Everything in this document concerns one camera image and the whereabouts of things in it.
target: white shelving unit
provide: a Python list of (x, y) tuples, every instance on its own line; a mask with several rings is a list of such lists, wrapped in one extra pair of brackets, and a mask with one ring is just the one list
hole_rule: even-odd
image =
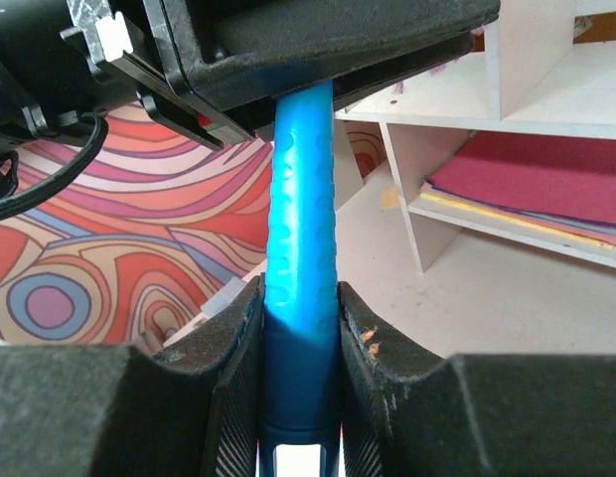
[(502, 0), (500, 18), (485, 28), (485, 52), (338, 113), (381, 126), (418, 271), (463, 229), (616, 268), (616, 247), (419, 197), (423, 177), (451, 160), (472, 131), (616, 139), (616, 42), (573, 44), (576, 16), (614, 11), (616, 0)]

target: black wire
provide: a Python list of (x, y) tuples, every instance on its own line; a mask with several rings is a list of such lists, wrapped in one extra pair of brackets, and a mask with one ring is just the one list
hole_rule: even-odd
[(15, 196), (1, 199), (0, 221), (29, 211), (51, 199), (71, 184), (98, 155), (109, 130), (107, 121), (92, 113), (84, 114), (81, 116), (81, 119), (88, 119), (93, 122), (91, 136), (83, 149), (72, 161), (36, 186), (32, 186), (30, 189)]

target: stack of paper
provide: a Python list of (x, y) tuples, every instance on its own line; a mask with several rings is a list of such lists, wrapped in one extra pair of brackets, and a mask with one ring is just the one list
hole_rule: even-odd
[(527, 227), (616, 245), (616, 141), (481, 132), (421, 195)]

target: black plastic housing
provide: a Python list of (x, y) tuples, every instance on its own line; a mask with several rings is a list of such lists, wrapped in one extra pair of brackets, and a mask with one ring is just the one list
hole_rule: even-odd
[[(344, 107), (472, 48), (499, 0), (0, 0), (0, 153), (140, 98), (214, 149), (271, 139), (275, 99), (334, 80)], [(124, 17), (133, 51), (104, 55), (96, 23)], [(136, 69), (129, 72), (129, 66)]]

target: blue handle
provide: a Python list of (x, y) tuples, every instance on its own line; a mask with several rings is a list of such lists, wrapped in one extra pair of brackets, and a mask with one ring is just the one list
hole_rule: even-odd
[(339, 300), (331, 81), (281, 98), (265, 275), (262, 432), (275, 444), (339, 436)]

